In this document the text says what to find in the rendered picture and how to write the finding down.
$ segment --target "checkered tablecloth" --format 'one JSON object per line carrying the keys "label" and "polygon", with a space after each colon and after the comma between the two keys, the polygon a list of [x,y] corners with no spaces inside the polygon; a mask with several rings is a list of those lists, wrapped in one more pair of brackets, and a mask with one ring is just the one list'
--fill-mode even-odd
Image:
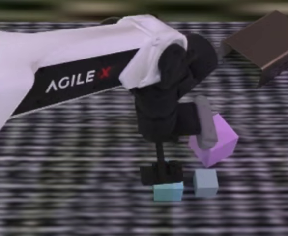
{"label": "checkered tablecloth", "polygon": [[[95,23],[7,23],[35,32]],[[178,23],[214,44],[246,23]],[[237,55],[188,96],[209,98],[239,134],[234,156],[215,166],[216,198],[159,203],[140,184],[155,160],[137,134],[133,97],[119,88],[10,120],[0,132],[0,236],[288,236],[288,71],[261,89]],[[165,145],[186,173],[201,168],[186,142]]]}

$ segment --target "purple block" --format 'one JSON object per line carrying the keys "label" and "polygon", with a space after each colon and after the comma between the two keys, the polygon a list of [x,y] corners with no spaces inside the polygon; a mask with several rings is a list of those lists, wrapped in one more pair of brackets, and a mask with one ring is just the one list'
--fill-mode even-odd
{"label": "purple block", "polygon": [[214,115],[213,119],[218,137],[218,142],[214,147],[209,150],[202,150],[198,146],[195,135],[189,138],[189,147],[207,168],[231,156],[239,139],[239,136],[220,114]]}

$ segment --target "light blue block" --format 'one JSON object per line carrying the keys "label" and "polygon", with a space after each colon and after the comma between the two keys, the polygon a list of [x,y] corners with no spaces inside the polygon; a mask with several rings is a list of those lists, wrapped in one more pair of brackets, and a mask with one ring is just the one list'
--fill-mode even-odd
{"label": "light blue block", "polygon": [[183,182],[154,185],[154,201],[181,201],[183,189]]}
{"label": "light blue block", "polygon": [[198,198],[215,197],[218,180],[215,169],[196,169],[193,176],[194,193]]}

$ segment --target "gray cube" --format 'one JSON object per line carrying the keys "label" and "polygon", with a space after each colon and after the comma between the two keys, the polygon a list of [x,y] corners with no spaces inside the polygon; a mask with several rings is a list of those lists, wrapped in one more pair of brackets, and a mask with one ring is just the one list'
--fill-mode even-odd
{"label": "gray cube", "polygon": [[194,193],[197,198],[215,197],[218,180],[215,169],[196,169],[193,176]]}

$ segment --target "logo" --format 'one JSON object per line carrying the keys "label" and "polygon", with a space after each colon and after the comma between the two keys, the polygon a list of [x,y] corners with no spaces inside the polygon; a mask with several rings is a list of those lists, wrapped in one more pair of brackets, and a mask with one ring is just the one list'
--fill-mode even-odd
{"label": "logo", "polygon": [[46,89],[45,93],[50,93],[51,91],[58,91],[60,89],[65,89],[68,87],[75,87],[79,85],[84,85],[87,83],[91,83],[94,81],[95,75],[98,78],[103,79],[109,77],[109,71],[111,70],[110,66],[105,68],[101,68],[101,70],[96,74],[96,70],[90,70],[86,74],[79,73],[73,74],[71,76],[62,77],[60,80],[56,82],[56,80],[52,80]]}

